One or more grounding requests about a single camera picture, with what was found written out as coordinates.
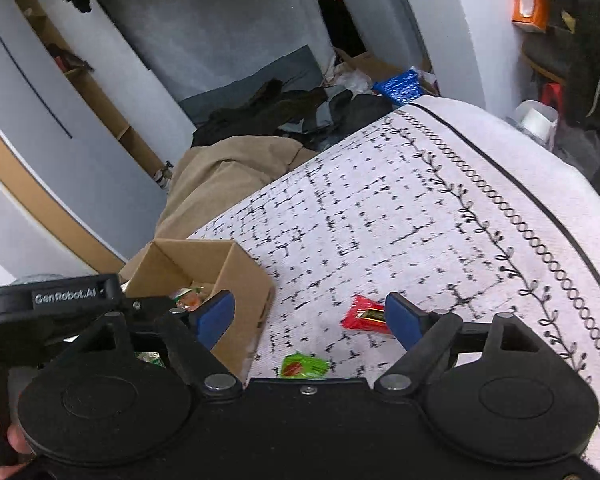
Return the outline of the beige blanket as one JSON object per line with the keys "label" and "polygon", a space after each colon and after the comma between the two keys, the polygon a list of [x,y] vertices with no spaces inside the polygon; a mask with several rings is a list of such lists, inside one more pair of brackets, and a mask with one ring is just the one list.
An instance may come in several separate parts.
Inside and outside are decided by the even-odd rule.
{"label": "beige blanket", "polygon": [[190,148],[174,168],[155,239],[186,240],[316,155],[300,142],[279,136],[232,136]]}

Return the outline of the black clothes heap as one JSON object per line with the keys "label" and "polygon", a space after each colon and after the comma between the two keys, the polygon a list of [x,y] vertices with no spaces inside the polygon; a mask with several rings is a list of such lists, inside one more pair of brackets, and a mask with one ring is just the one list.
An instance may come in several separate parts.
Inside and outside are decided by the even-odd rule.
{"label": "black clothes heap", "polygon": [[219,108],[193,134],[194,148],[234,136],[279,136],[322,152],[388,115],[392,103],[376,94],[355,94],[343,87],[283,89],[272,79],[236,108]]}

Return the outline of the blue shiny bag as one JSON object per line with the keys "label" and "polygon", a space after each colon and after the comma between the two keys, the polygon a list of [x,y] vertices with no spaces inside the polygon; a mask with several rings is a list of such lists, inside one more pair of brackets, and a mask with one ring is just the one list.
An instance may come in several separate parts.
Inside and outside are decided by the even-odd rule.
{"label": "blue shiny bag", "polygon": [[372,90],[396,106],[404,106],[424,94],[418,73],[414,70],[407,70],[385,81],[375,82]]}

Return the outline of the red candy bar wrapper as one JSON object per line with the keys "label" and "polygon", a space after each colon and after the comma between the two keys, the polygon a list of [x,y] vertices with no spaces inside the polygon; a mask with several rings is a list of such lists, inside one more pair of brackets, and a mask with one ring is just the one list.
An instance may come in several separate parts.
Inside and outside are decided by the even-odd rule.
{"label": "red candy bar wrapper", "polygon": [[379,302],[355,295],[351,307],[340,321],[346,330],[362,330],[389,335],[391,330],[385,319],[385,307]]}

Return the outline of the orange tissue box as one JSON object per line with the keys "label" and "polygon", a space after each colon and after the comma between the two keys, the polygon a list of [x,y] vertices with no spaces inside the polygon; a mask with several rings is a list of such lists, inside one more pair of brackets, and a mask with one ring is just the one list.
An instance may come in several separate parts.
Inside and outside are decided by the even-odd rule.
{"label": "orange tissue box", "polygon": [[550,0],[514,0],[512,23],[524,32],[544,34],[550,17]]}

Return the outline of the white wardrobe door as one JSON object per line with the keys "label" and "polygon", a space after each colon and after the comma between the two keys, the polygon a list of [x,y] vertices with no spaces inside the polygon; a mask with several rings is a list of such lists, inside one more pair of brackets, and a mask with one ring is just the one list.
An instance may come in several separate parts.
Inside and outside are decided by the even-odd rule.
{"label": "white wardrobe door", "polygon": [[0,181],[89,268],[117,272],[154,237],[166,193],[0,0]]}

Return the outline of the white patterned bed cover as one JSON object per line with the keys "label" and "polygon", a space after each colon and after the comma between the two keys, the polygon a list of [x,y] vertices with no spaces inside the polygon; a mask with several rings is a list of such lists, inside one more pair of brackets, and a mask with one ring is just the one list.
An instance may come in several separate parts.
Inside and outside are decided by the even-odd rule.
{"label": "white patterned bed cover", "polygon": [[[600,196],[580,171],[480,108],[422,98],[196,229],[234,240],[276,294],[250,376],[293,353],[376,379],[402,352],[349,332],[355,296],[398,292],[469,322],[521,318],[600,401]],[[600,421],[585,452],[600,472]]]}

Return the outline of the light green snack packet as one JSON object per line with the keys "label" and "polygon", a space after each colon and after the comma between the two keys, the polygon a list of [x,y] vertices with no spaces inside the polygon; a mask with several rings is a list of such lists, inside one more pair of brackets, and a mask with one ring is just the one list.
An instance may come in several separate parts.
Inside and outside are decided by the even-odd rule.
{"label": "light green snack packet", "polygon": [[285,379],[320,379],[329,371],[329,364],[315,356],[294,353],[285,356],[278,376]]}

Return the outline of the brown cardboard box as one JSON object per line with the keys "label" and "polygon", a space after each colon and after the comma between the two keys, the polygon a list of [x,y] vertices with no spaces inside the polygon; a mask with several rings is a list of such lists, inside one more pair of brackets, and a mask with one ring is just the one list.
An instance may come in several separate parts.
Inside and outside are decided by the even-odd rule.
{"label": "brown cardboard box", "polygon": [[212,353],[240,380],[246,380],[256,354],[275,289],[272,278],[234,240],[156,238],[120,271],[130,298],[169,296],[201,286],[212,296],[221,290],[235,298],[235,316]]}

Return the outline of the orange snack packet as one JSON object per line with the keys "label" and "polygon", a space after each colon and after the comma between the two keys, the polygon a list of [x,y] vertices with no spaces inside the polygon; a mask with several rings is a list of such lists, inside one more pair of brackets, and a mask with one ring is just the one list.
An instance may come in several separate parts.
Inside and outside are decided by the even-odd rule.
{"label": "orange snack packet", "polygon": [[175,299],[176,305],[187,311],[195,311],[204,302],[204,294],[197,289],[183,289]]}

